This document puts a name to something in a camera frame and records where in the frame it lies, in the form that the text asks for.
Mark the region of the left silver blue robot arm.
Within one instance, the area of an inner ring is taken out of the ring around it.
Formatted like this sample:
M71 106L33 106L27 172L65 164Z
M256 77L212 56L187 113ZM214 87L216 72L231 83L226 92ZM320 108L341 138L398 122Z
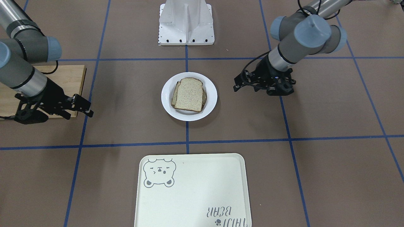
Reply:
M330 25L350 0L314 0L306 6L298 2L299 9L288 17L277 17L270 27L271 37L278 45L256 57L259 62L254 71L246 67L235 77L233 90L244 86L254 91L265 90L269 96L287 96L294 92L292 67L308 55L329 54L340 50L346 43L347 32Z

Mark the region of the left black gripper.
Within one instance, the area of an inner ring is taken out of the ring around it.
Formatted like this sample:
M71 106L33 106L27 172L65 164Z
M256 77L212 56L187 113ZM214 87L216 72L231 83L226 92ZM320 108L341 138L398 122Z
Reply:
M251 72L241 72L234 78L235 85L233 86L234 92L239 91L241 88L250 86L254 92L258 90L267 90L273 83L274 77L290 76L292 69L288 68L286 71L279 71L275 69L269 62L268 56L265 56L256 66L255 70Z

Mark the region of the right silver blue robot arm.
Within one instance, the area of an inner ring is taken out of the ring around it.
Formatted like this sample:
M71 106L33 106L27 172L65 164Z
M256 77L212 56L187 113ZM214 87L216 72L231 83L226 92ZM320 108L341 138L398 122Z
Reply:
M55 37L46 36L14 0L0 2L1 27L9 36L0 43L0 80L16 92L16 113L2 119L23 125L44 123L49 115L69 120L69 111L92 117L91 102L79 94L67 96L62 87L34 67L36 63L55 61L62 47Z

